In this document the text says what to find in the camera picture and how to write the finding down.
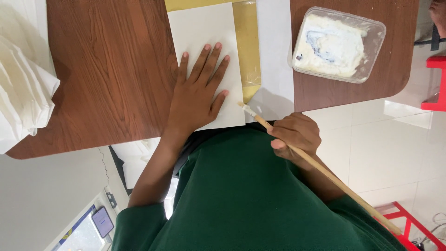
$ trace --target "red chair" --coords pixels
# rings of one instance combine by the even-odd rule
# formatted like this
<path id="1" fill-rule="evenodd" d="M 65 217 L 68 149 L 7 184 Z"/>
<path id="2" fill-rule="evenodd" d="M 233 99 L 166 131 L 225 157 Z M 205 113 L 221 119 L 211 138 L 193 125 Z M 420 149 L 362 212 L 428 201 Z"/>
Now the red chair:
<path id="1" fill-rule="evenodd" d="M 393 206 L 399 209 L 398 212 L 385 214 L 384 217 L 387 219 L 396 219 L 400 217 L 406 217 L 406 225 L 404 227 L 404 233 L 401 235 L 395 235 L 395 237 L 403 244 L 405 248 L 409 251 L 420 251 L 415 245 L 413 245 L 409 240 L 410 227 L 414 224 L 428 239 L 430 239 L 436 246 L 437 251 L 446 251 L 446 246 L 433 235 L 429 230 L 427 230 L 417 219 L 415 219 L 409 212 L 407 212 L 398 202 L 392 202 Z"/>
<path id="2" fill-rule="evenodd" d="M 421 103 L 422 110 L 446 112 L 446 56 L 433 56 L 426 60 L 427 68 L 439 68 L 442 70 L 440 92 L 433 97 L 436 103 L 425 101 Z"/>

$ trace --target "phone screen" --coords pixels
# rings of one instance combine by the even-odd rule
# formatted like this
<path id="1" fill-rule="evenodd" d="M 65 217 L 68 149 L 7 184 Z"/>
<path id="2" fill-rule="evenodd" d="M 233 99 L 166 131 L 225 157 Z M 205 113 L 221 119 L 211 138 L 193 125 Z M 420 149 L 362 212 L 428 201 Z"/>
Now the phone screen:
<path id="1" fill-rule="evenodd" d="M 101 238 L 105 238 L 105 236 L 107 236 L 107 234 L 115 227 L 113 226 L 112 220 L 105 207 L 100 208 L 91 218 L 93 219 Z"/>

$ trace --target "transparent plastic container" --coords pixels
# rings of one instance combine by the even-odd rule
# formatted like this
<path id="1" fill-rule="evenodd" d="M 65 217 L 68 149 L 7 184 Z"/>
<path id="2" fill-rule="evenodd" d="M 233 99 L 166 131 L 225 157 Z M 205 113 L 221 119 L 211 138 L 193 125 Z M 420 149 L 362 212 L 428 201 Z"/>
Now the transparent plastic container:
<path id="1" fill-rule="evenodd" d="M 312 72 L 306 69 L 300 69 L 299 67 L 295 66 L 295 62 L 297 61 L 297 49 L 299 41 L 300 39 L 306 39 L 306 35 L 302 34 L 303 27 L 305 26 L 306 18 L 310 14 L 314 14 L 320 17 L 327 17 L 335 21 L 340 20 L 342 23 L 351 27 L 367 30 L 367 35 L 362 38 L 365 56 L 359 63 L 359 66 L 356 68 L 356 72 L 355 74 L 353 74 L 353 76 L 342 77 L 338 75 L 323 74 L 319 72 Z M 327 8 L 311 7 L 304 16 L 304 21 L 301 25 L 299 35 L 297 36 L 293 54 L 293 69 L 301 73 L 310 74 L 322 78 L 361 84 L 368 79 L 370 73 L 372 72 L 373 65 L 375 64 L 376 58 L 378 57 L 378 53 L 381 49 L 381 45 L 383 44 L 385 35 L 386 26 L 381 22 Z"/>

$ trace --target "green sleeve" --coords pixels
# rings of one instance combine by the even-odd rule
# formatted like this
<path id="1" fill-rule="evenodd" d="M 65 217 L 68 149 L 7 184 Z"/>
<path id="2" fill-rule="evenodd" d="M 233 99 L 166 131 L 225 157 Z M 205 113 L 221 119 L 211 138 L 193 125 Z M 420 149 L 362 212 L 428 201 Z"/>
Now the green sleeve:
<path id="1" fill-rule="evenodd" d="M 116 218 L 112 251 L 147 251 L 167 222 L 163 204 L 131 207 Z"/>
<path id="2" fill-rule="evenodd" d="M 358 235 L 365 237 L 368 242 L 381 246 L 381 250 L 406 250 L 381 223 L 348 195 L 330 201 L 327 206 L 331 211 L 358 227 Z"/>

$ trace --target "dark green t-shirt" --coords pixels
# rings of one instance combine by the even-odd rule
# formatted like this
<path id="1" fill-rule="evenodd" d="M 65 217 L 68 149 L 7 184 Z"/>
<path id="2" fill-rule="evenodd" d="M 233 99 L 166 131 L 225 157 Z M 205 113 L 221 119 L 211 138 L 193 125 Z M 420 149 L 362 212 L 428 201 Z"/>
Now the dark green t-shirt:
<path id="1" fill-rule="evenodd" d="M 239 129 L 203 143 L 181 170 L 172 217 L 162 204 L 124 209 L 112 250 L 405 250 L 350 197 L 324 204 L 271 140 Z"/>

